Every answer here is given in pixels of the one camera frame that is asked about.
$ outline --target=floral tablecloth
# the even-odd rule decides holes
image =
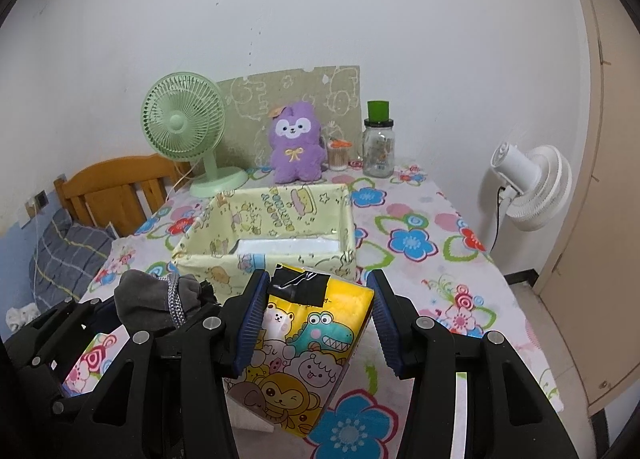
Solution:
[[[254,168],[245,186],[273,184],[270,169]],[[555,381],[524,313],[482,243],[443,192],[417,166],[398,167],[389,179],[369,179],[357,168],[325,172],[323,181],[347,184],[356,224],[358,282],[382,268],[396,293],[420,314],[461,334],[503,333],[527,364],[554,408],[562,410]],[[202,211],[203,200],[180,190],[135,235],[113,244],[111,255],[83,300],[113,295],[119,276],[135,268],[165,275],[171,250]],[[97,335],[67,378],[70,393],[91,391],[127,341],[124,327]],[[452,457],[464,454],[466,378],[458,375]],[[373,324],[354,351],[340,388],[305,439],[284,431],[236,432],[241,457],[378,459],[395,457],[412,389],[386,366]]]

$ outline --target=tiled floor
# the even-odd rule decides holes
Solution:
[[[520,308],[538,337],[556,379],[564,410],[559,414],[580,459],[595,459],[593,429],[587,416],[587,398],[571,355],[542,301],[527,283],[511,286]]]

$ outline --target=blue wall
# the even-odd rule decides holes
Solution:
[[[58,195],[47,196],[49,204],[38,214],[38,233],[42,233],[53,214],[60,208]],[[36,222],[32,219],[20,228],[18,223],[11,226],[0,237],[0,337],[11,336],[4,317],[10,307],[22,307],[33,302],[29,280],[29,262],[36,247]]]

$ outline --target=fan base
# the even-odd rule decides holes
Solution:
[[[237,166],[227,166],[218,169],[218,176],[211,179],[206,174],[194,179],[189,190],[194,197],[213,197],[226,190],[235,190],[247,182],[249,176]]]

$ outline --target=purple plush toy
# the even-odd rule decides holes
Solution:
[[[322,176],[326,149],[320,145],[320,122],[308,102],[274,109],[269,130],[271,167],[276,183],[317,181]]]

